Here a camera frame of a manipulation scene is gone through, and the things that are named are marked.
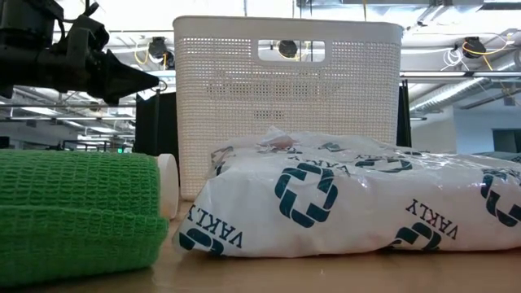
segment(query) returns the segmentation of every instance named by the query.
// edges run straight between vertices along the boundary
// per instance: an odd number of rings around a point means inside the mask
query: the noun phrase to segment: white plastic basket
[[[400,26],[183,16],[173,27],[184,199],[204,184],[210,146],[271,125],[396,143]],[[321,41],[324,60],[264,61],[259,40]]]

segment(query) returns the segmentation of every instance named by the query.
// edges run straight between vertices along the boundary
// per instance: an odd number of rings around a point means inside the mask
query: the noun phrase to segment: green towel
[[[0,286],[153,264],[159,181],[146,155],[0,151]]]

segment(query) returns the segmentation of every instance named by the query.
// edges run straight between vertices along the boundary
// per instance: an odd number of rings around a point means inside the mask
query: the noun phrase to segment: fluorescent light
[[[91,135],[91,137],[96,137],[96,138],[114,138],[114,137],[118,137],[118,138],[134,138],[135,135],[134,134],[95,134],[94,136]]]
[[[138,92],[139,94],[139,97],[141,97],[143,100],[147,101],[149,98],[153,97],[156,92],[154,92],[153,90],[142,90],[140,92]]]
[[[56,117],[56,120],[97,120],[96,117]]]
[[[400,72],[400,77],[463,77],[465,72]]]
[[[136,117],[101,117],[102,120],[136,120]]]
[[[33,113],[38,113],[38,114],[42,114],[42,115],[47,115],[47,116],[56,116],[59,114],[58,112],[56,112],[54,110],[51,110],[49,108],[44,108],[44,107],[23,107],[22,110],[33,112]]]
[[[505,69],[507,69],[507,68],[511,68],[511,67],[514,66],[514,65],[515,65],[515,62],[510,62],[510,63],[508,63],[507,65],[504,65],[504,66],[501,66],[501,67],[497,68],[496,70],[497,70],[497,71],[505,70]]]
[[[92,138],[90,136],[78,135],[78,140],[88,140],[88,141],[96,141],[96,142],[109,142],[108,138]]]
[[[440,49],[401,49],[401,53],[403,55],[418,55],[418,54],[431,54],[431,53],[439,53],[445,52],[448,50],[452,50],[452,47],[440,48]]]
[[[11,117],[10,120],[52,120],[50,117]]]
[[[176,71],[175,70],[156,70],[156,71],[150,71],[146,72],[150,75],[153,75],[155,77],[175,77]]]
[[[77,145],[76,149],[85,150],[85,145]],[[87,149],[88,150],[96,150],[96,149],[98,149],[98,147],[97,146],[87,146]]]
[[[65,124],[68,124],[68,125],[71,125],[71,126],[75,126],[75,127],[79,127],[79,128],[84,128],[85,126],[79,124],[79,123],[76,123],[76,122],[73,122],[73,121],[64,121]]]
[[[521,72],[476,72],[473,77],[521,77]]]
[[[94,131],[98,131],[100,133],[117,133],[117,130],[109,129],[107,127],[89,127],[90,129]]]
[[[131,64],[130,65],[131,68],[136,68],[137,70],[141,70],[143,71],[143,68],[141,68],[141,66],[137,65],[137,64]]]
[[[484,0],[485,3],[520,3],[521,0]]]

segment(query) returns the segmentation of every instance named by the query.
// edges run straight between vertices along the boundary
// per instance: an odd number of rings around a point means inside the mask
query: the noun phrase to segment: table surface
[[[521,287],[521,250],[370,253],[302,259],[182,258],[172,234],[149,269],[26,287],[22,292],[494,292]]]

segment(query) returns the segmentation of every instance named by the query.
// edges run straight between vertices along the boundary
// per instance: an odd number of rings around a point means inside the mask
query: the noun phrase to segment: white plastic bag
[[[504,160],[272,128],[212,152],[173,242],[248,257],[519,247],[520,174]]]

